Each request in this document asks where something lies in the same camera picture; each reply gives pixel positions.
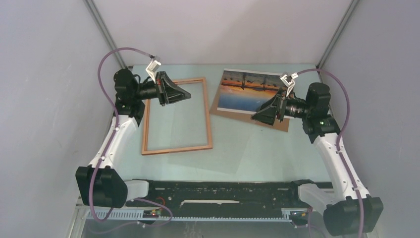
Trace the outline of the brown cardboard backing board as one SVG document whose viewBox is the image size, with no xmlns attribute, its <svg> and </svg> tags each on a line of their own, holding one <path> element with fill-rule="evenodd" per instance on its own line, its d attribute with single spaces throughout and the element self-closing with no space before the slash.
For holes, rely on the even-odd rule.
<svg viewBox="0 0 420 238">
<path fill-rule="evenodd" d="M 210 114 L 221 116 L 229 119 L 235 119 L 242 122 L 259 125 L 267 128 L 272 128 L 284 132 L 289 131 L 290 119 L 285 119 L 282 122 L 276 121 L 273 125 L 268 125 L 256 120 L 251 119 L 251 116 L 255 112 L 243 111 L 243 110 L 230 110 L 225 108 L 218 108 L 216 105 L 212 105 L 210 109 Z"/>
</svg>

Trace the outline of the sunset photo print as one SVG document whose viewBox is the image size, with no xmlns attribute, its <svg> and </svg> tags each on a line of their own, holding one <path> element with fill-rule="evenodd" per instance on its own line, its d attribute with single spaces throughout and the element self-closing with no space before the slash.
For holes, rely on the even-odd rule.
<svg viewBox="0 0 420 238">
<path fill-rule="evenodd" d="M 239 69 L 223 71 L 215 109 L 222 112 L 254 114 L 260 106 L 273 98 L 284 83 L 282 73 Z"/>
</svg>

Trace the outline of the wooden picture frame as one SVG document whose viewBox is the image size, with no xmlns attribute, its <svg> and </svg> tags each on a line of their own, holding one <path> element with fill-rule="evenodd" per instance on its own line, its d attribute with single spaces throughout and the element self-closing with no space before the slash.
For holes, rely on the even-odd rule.
<svg viewBox="0 0 420 238">
<path fill-rule="evenodd" d="M 141 154 L 158 155 L 213 148 L 207 83 L 204 77 L 176 80 L 191 98 L 162 107 L 146 100 Z"/>
</svg>

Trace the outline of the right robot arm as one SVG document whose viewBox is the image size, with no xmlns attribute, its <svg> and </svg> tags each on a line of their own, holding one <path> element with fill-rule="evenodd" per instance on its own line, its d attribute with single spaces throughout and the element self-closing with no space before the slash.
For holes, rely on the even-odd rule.
<svg viewBox="0 0 420 238">
<path fill-rule="evenodd" d="M 289 203 L 294 207 L 306 203 L 321 213 L 332 236 L 372 232 L 383 211 L 383 202 L 370 195 L 351 164 L 342 141 L 343 129 L 328 112 L 329 87 L 312 83 L 305 99 L 288 97 L 286 92 L 279 89 L 251 119 L 267 125 L 284 117 L 301 119 L 303 131 L 322 157 L 334 190 L 330 195 L 314 182 L 303 182 L 288 193 Z"/>
</svg>

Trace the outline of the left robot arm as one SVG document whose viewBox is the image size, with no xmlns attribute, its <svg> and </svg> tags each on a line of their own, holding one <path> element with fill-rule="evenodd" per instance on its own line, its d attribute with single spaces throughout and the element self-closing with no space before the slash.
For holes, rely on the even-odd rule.
<svg viewBox="0 0 420 238">
<path fill-rule="evenodd" d="M 145 180 L 124 180 L 119 165 L 125 148 L 144 116 L 145 100 L 157 99 L 162 106 L 191 99 L 191 94 L 176 85 L 164 71 L 148 76 L 144 81 L 129 69 L 121 69 L 113 76 L 115 100 L 111 101 L 113 117 L 109 131 L 96 156 L 87 166 L 75 173 L 83 204 L 94 219 L 104 222 L 115 208 L 138 199 L 144 206 L 152 206 L 157 194 Z"/>
</svg>

